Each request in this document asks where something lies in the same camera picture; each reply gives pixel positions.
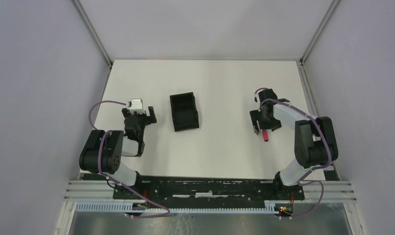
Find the red handled screwdriver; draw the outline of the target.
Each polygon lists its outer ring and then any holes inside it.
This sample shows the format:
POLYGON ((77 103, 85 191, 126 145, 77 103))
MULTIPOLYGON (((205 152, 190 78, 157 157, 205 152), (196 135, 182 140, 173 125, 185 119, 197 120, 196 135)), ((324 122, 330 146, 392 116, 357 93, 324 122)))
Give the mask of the red handled screwdriver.
POLYGON ((264 140, 264 142, 268 142, 269 141, 269 135, 268 135, 268 131, 267 130, 262 130, 262 138, 264 140))

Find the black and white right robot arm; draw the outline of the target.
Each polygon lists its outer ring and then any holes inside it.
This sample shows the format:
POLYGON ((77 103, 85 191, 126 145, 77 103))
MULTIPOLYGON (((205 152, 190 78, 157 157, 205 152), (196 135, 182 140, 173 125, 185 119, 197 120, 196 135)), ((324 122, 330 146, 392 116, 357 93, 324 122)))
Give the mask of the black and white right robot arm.
POLYGON ((276 131, 283 125, 294 131, 295 157, 273 179, 273 195, 284 200, 292 194, 292 186, 302 185, 312 172, 330 166, 338 158, 332 120, 300 110, 288 99, 279 99, 270 88, 259 88, 254 96, 259 107, 250 111, 250 118, 256 135, 268 141, 268 131, 276 131))

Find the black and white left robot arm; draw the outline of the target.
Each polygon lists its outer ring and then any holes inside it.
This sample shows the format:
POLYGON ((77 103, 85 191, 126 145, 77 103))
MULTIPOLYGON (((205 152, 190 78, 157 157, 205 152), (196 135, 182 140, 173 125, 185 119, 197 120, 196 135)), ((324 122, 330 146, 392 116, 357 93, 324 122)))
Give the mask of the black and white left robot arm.
POLYGON ((126 185, 125 193, 131 199, 143 195, 140 174, 122 163, 122 157, 140 157, 144 152, 145 127, 157 122, 154 107, 148 112, 122 109, 124 130, 92 130, 79 157, 81 170, 100 174, 117 184, 126 185))

